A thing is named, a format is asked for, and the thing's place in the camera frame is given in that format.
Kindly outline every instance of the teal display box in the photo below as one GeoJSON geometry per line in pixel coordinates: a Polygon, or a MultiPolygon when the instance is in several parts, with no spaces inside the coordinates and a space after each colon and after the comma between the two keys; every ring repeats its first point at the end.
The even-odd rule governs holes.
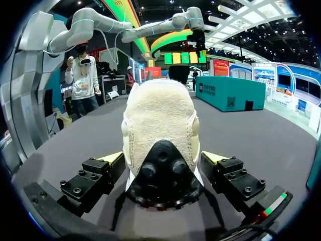
{"type": "Polygon", "coordinates": [[[264,108],[265,83],[225,76],[200,76],[196,97],[222,112],[264,108]]]}

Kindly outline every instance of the cable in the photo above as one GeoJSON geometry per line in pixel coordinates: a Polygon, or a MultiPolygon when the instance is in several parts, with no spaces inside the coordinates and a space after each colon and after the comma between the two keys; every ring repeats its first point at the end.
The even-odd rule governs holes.
{"type": "Polygon", "coordinates": [[[258,230],[258,231],[264,231],[264,232],[268,233],[269,235],[271,235],[274,238],[277,236],[276,232],[270,230],[267,227],[263,227],[263,226],[255,225],[255,224],[249,224],[249,225],[239,226],[239,227],[236,227],[236,228],[233,228],[233,229],[227,231],[223,235],[219,236],[216,241],[220,241],[220,240],[223,240],[225,238],[229,238],[230,236],[234,236],[235,232],[243,231],[245,229],[255,229],[255,230],[258,230]]]}
{"type": "Polygon", "coordinates": [[[63,51],[63,52],[58,52],[58,53],[52,53],[52,52],[49,52],[49,51],[46,51],[46,50],[42,50],[42,52],[44,52],[44,53],[46,53],[46,54],[51,54],[51,55],[60,55],[60,54],[64,54],[64,53],[69,52],[70,50],[72,50],[72,49],[75,48],[75,47],[76,47],[76,45],[70,47],[69,49],[67,49],[67,50],[65,50],[65,51],[63,51]]]}
{"type": "Polygon", "coordinates": [[[50,129],[50,131],[49,131],[49,134],[50,134],[51,132],[53,132],[54,134],[56,134],[56,133],[53,131],[53,128],[54,128],[54,125],[55,125],[56,120],[57,120],[57,113],[55,112],[55,120],[54,120],[54,123],[52,124],[52,127],[51,127],[51,129],[50,129]]]}
{"type": "MultiPolygon", "coordinates": [[[[166,21],[170,21],[170,20],[172,20],[173,18],[178,18],[178,17],[181,18],[181,17],[184,17],[184,16],[171,17],[171,18],[166,19],[166,20],[164,20],[164,21],[162,21],[162,22],[159,22],[159,23],[156,24],[156,25],[148,26],[148,27],[146,27],[146,28],[144,28],[144,29],[154,28],[155,26],[158,26],[158,25],[160,25],[160,24],[162,24],[162,23],[164,23],[164,22],[166,22],[166,21]]],[[[106,45],[106,49],[107,49],[107,51],[108,51],[108,53],[109,53],[109,55],[110,55],[110,58],[112,59],[112,61],[113,61],[116,65],[118,65],[118,64],[119,64],[118,55],[117,55],[117,53],[116,53],[116,61],[115,61],[114,58],[113,58],[112,55],[111,55],[110,50],[109,50],[105,33],[104,33],[101,29],[98,29],[98,28],[95,28],[94,30],[97,30],[97,31],[99,31],[99,32],[101,33],[101,35],[102,35],[102,37],[103,37],[103,39],[104,39],[105,45],[106,45]]],[[[124,30],[120,31],[119,33],[117,33],[117,35],[116,35],[116,37],[115,37],[115,41],[114,41],[114,48],[117,48],[117,38],[118,38],[118,36],[119,36],[120,34],[122,34],[123,32],[126,32],[126,31],[138,31],[138,29],[124,29],[124,30]]]]}

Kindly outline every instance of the screw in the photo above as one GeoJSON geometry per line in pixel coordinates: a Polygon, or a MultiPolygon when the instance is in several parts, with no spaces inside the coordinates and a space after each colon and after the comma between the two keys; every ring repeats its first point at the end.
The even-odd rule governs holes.
{"type": "Polygon", "coordinates": [[[78,171],[78,174],[79,174],[80,176],[84,176],[84,175],[86,174],[86,172],[85,172],[84,170],[79,170],[79,171],[78,171]]]}
{"type": "Polygon", "coordinates": [[[91,174],[90,177],[91,177],[92,180],[96,180],[98,178],[97,174],[91,174]]]}
{"type": "Polygon", "coordinates": [[[250,188],[250,187],[244,188],[244,193],[245,194],[250,194],[251,192],[252,192],[252,188],[250,188]]]}
{"type": "Polygon", "coordinates": [[[81,188],[76,187],[76,188],[74,188],[73,192],[74,192],[75,194],[80,194],[80,193],[81,193],[81,188]]]}
{"type": "Polygon", "coordinates": [[[65,181],[65,180],[62,180],[61,182],[60,182],[60,185],[61,186],[65,186],[67,184],[67,182],[65,181]]]}
{"type": "Polygon", "coordinates": [[[235,176],[236,176],[236,174],[235,174],[234,172],[231,172],[231,173],[229,174],[229,178],[230,178],[230,179],[234,179],[235,176]]]}
{"type": "Polygon", "coordinates": [[[40,196],[41,196],[42,198],[45,198],[45,197],[47,197],[47,193],[46,193],[45,191],[41,191],[41,192],[40,192],[40,196]]]}
{"type": "Polygon", "coordinates": [[[264,180],[259,180],[258,185],[260,187],[263,187],[265,185],[265,181],[264,180]]]}
{"type": "Polygon", "coordinates": [[[33,197],[31,201],[32,201],[33,203],[38,203],[38,198],[33,197]]]}

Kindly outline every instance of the gray carpet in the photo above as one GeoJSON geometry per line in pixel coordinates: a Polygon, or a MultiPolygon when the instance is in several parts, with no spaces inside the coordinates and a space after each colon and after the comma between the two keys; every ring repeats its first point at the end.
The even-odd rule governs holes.
{"type": "MultiPolygon", "coordinates": [[[[193,99],[201,123],[202,150],[237,156],[252,175],[266,180],[267,190],[280,185],[293,193],[292,202],[278,219],[284,225],[307,195],[305,183],[315,138],[267,110],[222,113],[193,99]]],[[[59,132],[24,163],[13,183],[22,187],[46,179],[59,189],[60,181],[76,175],[87,158],[121,151],[120,125],[126,101],[121,96],[59,132]]],[[[98,223],[105,202],[106,196],[83,218],[98,223]]]]}

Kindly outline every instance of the display screen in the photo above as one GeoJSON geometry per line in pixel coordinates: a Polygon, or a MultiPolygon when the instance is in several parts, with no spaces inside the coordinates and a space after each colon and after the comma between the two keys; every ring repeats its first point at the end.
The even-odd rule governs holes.
{"type": "Polygon", "coordinates": [[[282,75],[282,74],[279,74],[279,84],[281,85],[285,85],[285,86],[291,86],[291,77],[290,76],[287,76],[287,75],[282,75]]]}
{"type": "Polygon", "coordinates": [[[206,63],[206,53],[200,52],[199,63],[206,63]]]}
{"type": "Polygon", "coordinates": [[[173,63],[174,64],[181,63],[181,53],[173,53],[173,63]]]}
{"type": "Polygon", "coordinates": [[[313,83],[309,83],[309,94],[317,97],[317,98],[321,98],[321,89],[320,86],[317,84],[313,84],[313,83]]]}
{"type": "Polygon", "coordinates": [[[164,54],[165,58],[165,64],[173,64],[173,55],[172,53],[165,53],[164,54]]]}
{"type": "Polygon", "coordinates": [[[196,52],[191,52],[191,64],[197,64],[199,62],[196,52]]]}
{"type": "Polygon", "coordinates": [[[189,63],[190,63],[190,54],[182,53],[182,64],[189,64],[189,63]]]}
{"type": "Polygon", "coordinates": [[[304,79],[296,78],[296,89],[309,93],[309,82],[304,79]]]}

